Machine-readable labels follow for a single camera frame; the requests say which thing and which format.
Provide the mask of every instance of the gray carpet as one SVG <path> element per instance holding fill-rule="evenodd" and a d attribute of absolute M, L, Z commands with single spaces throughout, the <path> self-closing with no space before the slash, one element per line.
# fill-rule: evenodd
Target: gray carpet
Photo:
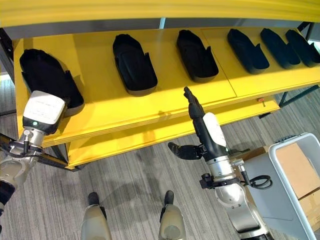
<path fill-rule="evenodd" d="M 0 84 L 0 110 L 10 110 L 15 105 L 10 90 L 13 85 Z M 299 91 L 291 92 L 289 97 Z M 237 149 L 270 145 L 284 136 L 303 132 L 320 139 L 319 106 L 317 90 L 264 119 L 253 117 L 222 128 L 229 147 Z M 16 124 L 14 114 L 3 116 L 0 132 L 16 138 Z M 197 144 L 198 140 L 190 135 L 175 142 Z M 0 219 L 2 239 L 79 240 L 87 195 L 97 191 L 114 240 L 156 240 L 168 189 L 175 192 L 175 204 L 183 213 L 189 240 L 238 239 L 214 191 L 200 187 L 199 179 L 206 172 L 203 160 L 177 159 L 166 142 L 95 161 L 78 172 L 39 163 L 6 205 Z M 294 239 L 272 232 L 277 240 Z"/>

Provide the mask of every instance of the yellow shelf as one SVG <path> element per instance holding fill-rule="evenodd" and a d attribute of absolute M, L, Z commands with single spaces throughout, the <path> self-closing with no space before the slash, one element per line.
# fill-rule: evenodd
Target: yellow shelf
<path fill-rule="evenodd" d="M 220 66 L 238 97 L 250 97 L 283 92 L 284 89 L 305 87 L 320 82 L 320 66 L 307 67 L 302 62 L 295 68 L 283 69 L 271 55 L 260 37 L 262 27 L 234 27 L 246 34 L 254 45 L 261 44 L 261 49 L 270 63 L 270 67 L 263 73 L 252 75 L 244 69 L 233 49 L 228 43 L 227 35 L 230 28 L 206 28 L 202 32 L 211 46 Z M 270 28 L 276 32 L 284 42 L 287 28 Z"/>
<path fill-rule="evenodd" d="M 208 45 L 200 29 L 192 31 Z M 144 52 L 150 54 L 158 78 L 156 91 L 150 95 L 133 97 L 125 90 L 112 48 L 116 35 L 121 33 L 137 39 Z M 44 147 L 185 116 L 188 114 L 183 96 L 185 86 L 205 106 L 236 97 L 220 67 L 219 74 L 206 84 L 190 80 L 176 47 L 178 33 L 178 29 L 109 31 L 16 41 L 14 73 L 19 132 L 23 130 L 22 115 L 29 94 L 18 59 L 24 49 L 30 48 L 42 49 L 66 65 L 85 102 L 80 113 L 63 119 L 58 131 L 44 139 Z"/>
<path fill-rule="evenodd" d="M 279 109 L 273 97 L 265 98 L 265 106 L 256 100 L 241 102 L 210 110 L 216 114 L 221 125 L 250 118 Z M 135 127 L 105 135 L 72 141 L 68 149 L 69 166 L 89 163 L 138 148 L 161 143 L 194 133 L 189 116 L 169 119 L 145 126 Z"/>
<path fill-rule="evenodd" d="M 190 87 L 203 107 L 213 109 L 294 88 L 320 83 L 320 66 L 302 63 L 293 70 L 280 68 L 264 44 L 270 61 L 264 73 L 245 72 L 227 43 L 229 28 L 190 28 L 205 46 L 211 46 L 219 74 L 210 82 L 190 80 L 180 58 L 176 41 L 180 29 L 109 31 L 20 39 L 14 43 L 14 73 L 18 131 L 22 133 L 22 114 L 29 94 L 18 59 L 24 49 L 42 49 L 69 69 L 81 92 L 85 106 L 75 116 L 62 120 L 58 131 L 45 137 L 43 146 L 68 143 L 81 138 L 145 126 L 188 114 L 183 87 Z M 261 42 L 261 27 L 241 28 L 254 43 Z M 275 28 L 283 35 L 288 28 Z M 116 35 L 126 33 L 137 39 L 150 53 L 158 78 L 156 91 L 143 97 L 129 95 L 121 81 L 112 50 Z"/>
<path fill-rule="evenodd" d="M 101 19 L 256 18 L 320 22 L 319 0 L 2 0 L 0 27 Z"/>

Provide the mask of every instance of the wooden shelf board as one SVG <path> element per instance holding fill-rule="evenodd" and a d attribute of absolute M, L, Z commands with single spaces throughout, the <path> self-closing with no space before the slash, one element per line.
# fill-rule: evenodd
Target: wooden shelf board
<path fill-rule="evenodd" d="M 188 115 L 183 87 L 188 86 L 205 109 L 219 108 L 320 82 L 320 66 L 302 63 L 293 70 L 278 66 L 264 44 L 270 61 L 264 73 L 247 73 L 228 42 L 229 28 L 190 28 L 205 46 L 211 46 L 219 74 L 208 83 L 190 80 L 176 47 L 180 29 L 109 31 L 33 37 L 15 42 L 14 58 L 24 49 L 37 48 L 52 54 L 69 69 L 84 97 L 85 107 L 75 116 L 62 120 L 58 131 L 45 137 L 43 146 L 63 144 L 125 129 L 136 128 Z M 241 28 L 252 42 L 260 43 L 261 27 Z M 288 28 L 274 28 L 281 36 Z M 116 35 L 136 38 L 149 52 L 158 78 L 156 91 L 144 97 L 129 95 L 115 66 L 112 44 Z M 19 61 L 14 61 L 18 131 L 29 94 Z"/>
<path fill-rule="evenodd" d="M 221 125 L 236 122 L 279 109 L 273 97 L 265 98 L 265 107 L 261 102 L 250 100 L 226 107 L 212 109 Z M 189 116 L 178 117 L 145 126 L 112 132 L 105 135 L 88 137 L 72 141 L 68 149 L 69 166 L 92 162 L 138 148 L 161 143 L 194 133 Z"/>
<path fill-rule="evenodd" d="M 208 46 L 200 29 L 192 31 Z M 158 78 L 152 94 L 134 97 L 125 90 L 112 48 L 115 37 L 122 33 L 137 39 L 144 52 L 150 54 Z M 30 48 L 42 49 L 63 63 L 64 68 L 71 71 L 85 101 L 80 113 L 65 118 L 58 131 L 44 139 L 44 147 L 186 115 L 185 86 L 189 86 L 204 105 L 236 97 L 220 67 L 219 74 L 206 84 L 190 80 L 176 47 L 178 33 L 178 29 L 109 31 L 18 40 L 14 49 L 17 59 L 14 71 L 19 131 L 22 131 L 22 114 L 29 94 L 18 59 L 24 49 Z"/>
<path fill-rule="evenodd" d="M 246 34 L 254 45 L 260 44 L 264 55 L 270 63 L 270 67 L 263 73 L 250 74 L 241 65 L 228 43 L 227 35 L 230 27 L 204 28 L 202 30 L 211 46 L 212 52 L 214 52 L 216 59 L 239 98 L 283 92 L 285 89 L 305 87 L 306 85 L 315 85 L 320 82 L 320 65 L 307 67 L 301 62 L 293 69 L 283 69 L 276 62 L 260 37 L 262 27 L 234 27 L 234 29 Z M 288 42 L 285 36 L 288 28 L 273 27 L 270 29 L 276 32 L 285 43 Z"/>

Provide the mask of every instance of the black shoe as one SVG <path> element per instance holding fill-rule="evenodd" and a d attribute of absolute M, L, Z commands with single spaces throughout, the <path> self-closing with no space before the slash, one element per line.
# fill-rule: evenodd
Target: black shoe
<path fill-rule="evenodd" d="M 88 202 L 89 202 L 89 206 L 95 205 L 95 204 L 100 205 L 99 196 L 95 191 L 89 194 Z"/>

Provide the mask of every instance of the black cable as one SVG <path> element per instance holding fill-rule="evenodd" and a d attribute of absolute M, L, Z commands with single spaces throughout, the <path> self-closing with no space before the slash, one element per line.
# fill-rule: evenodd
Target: black cable
<path fill-rule="evenodd" d="M 265 180 L 265 181 L 262 183 L 256 183 L 256 181 L 260 181 L 260 180 Z M 271 177 L 269 175 L 256 176 L 256 177 L 250 179 L 249 183 L 246 181 L 241 181 L 241 183 L 244 183 L 244 186 L 250 186 L 255 189 L 260 189 L 260 190 L 269 189 L 273 185 L 273 182 L 272 182 Z"/>
<path fill-rule="evenodd" d="M 20 159 L 20 158 L 33 158 L 33 157 L 38 157 L 40 158 L 41 155 L 24 155 L 23 152 L 19 155 L 19 154 L 14 154 L 10 151 L 8 151 L 6 148 L 3 147 L 3 145 L 0 143 L 0 150 L 5 152 L 5 154 L 7 154 L 8 156 L 12 157 L 12 158 L 16 158 L 16 159 Z"/>

